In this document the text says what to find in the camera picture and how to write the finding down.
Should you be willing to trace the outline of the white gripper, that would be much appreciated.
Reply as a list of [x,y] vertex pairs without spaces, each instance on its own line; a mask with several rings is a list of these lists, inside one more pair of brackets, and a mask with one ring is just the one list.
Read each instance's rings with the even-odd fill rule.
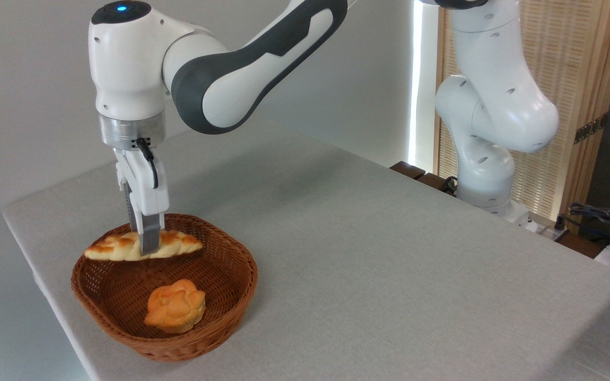
[[[128,208],[129,226],[140,236],[141,255],[156,253],[160,247],[160,231],[165,224],[162,213],[170,206],[162,161],[156,155],[148,161],[140,150],[114,149],[113,152],[117,158],[117,181]],[[134,207],[140,212],[137,217]]]

